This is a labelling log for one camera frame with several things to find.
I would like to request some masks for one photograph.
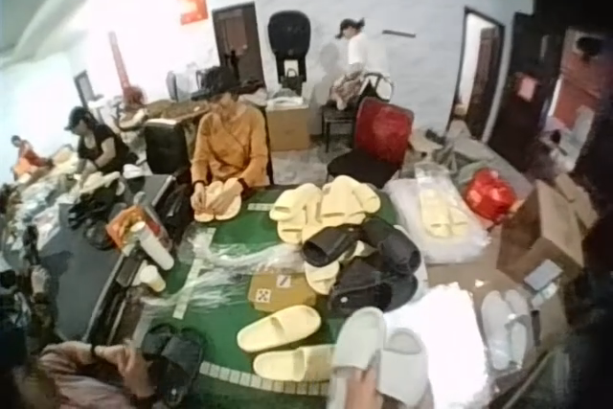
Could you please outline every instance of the white wall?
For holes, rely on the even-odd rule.
[[[41,155],[74,143],[74,136],[63,128],[80,101],[65,54],[0,71],[0,101],[0,182],[12,181],[10,169],[17,156],[13,134],[29,140]]]
[[[470,13],[466,17],[465,31],[465,50],[464,59],[462,61],[462,71],[460,74],[460,101],[462,104],[468,105],[470,95],[472,94],[472,86],[475,82],[477,74],[477,59],[479,58],[479,49],[481,46],[481,31],[485,28],[491,28],[493,25],[485,19]]]
[[[333,37],[338,32],[340,20],[365,17],[366,32],[370,35],[377,36],[383,29],[417,34],[414,39],[381,37],[396,83],[393,102],[414,110],[416,125],[443,129],[457,83],[465,6],[482,11],[507,26],[501,66],[501,75],[505,76],[513,14],[532,12],[533,0],[257,0],[266,82],[277,85],[266,32],[268,19],[274,12],[300,10],[310,18],[312,38],[307,56],[307,95],[322,80],[328,84],[326,75],[336,72],[346,61],[344,44],[335,52],[339,44]],[[336,53],[338,61],[334,62]],[[499,80],[492,118],[497,112],[503,80]],[[317,102],[321,103],[326,93],[318,88]]]
[[[254,0],[207,0],[209,19],[179,24],[176,0],[122,0],[114,16],[125,68],[132,84],[141,86],[150,101],[168,97],[167,72],[182,72],[188,64],[206,68],[219,64],[211,11]],[[105,96],[120,93],[108,39],[90,30],[74,47],[71,62],[87,69],[94,90]]]

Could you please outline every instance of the red chair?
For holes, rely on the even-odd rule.
[[[402,167],[412,128],[410,110],[365,99],[357,113],[353,150],[333,159],[328,174],[347,175],[381,189]]]

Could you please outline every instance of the black shirt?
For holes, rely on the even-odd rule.
[[[95,162],[102,155],[102,143],[108,138],[112,138],[115,142],[115,158],[103,167],[99,167],[99,171],[104,174],[114,171],[121,172],[128,158],[129,148],[122,141],[122,138],[109,128],[108,125],[96,125],[93,131],[96,144],[92,148],[88,148],[85,145],[83,138],[79,139],[79,145],[77,146],[79,158]]]

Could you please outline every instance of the red bag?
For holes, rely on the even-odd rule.
[[[468,208],[477,216],[499,222],[515,202],[515,192],[503,181],[497,171],[478,170],[465,193]]]

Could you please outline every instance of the doorway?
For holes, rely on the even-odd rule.
[[[213,11],[219,63],[233,69],[238,81],[264,80],[256,4]]]
[[[499,21],[465,8],[464,34],[456,92],[449,115],[464,120],[470,134],[481,139],[500,72],[505,27]]]
[[[553,98],[564,31],[551,31],[531,15],[513,18],[509,72],[489,145],[517,170],[527,171]]]

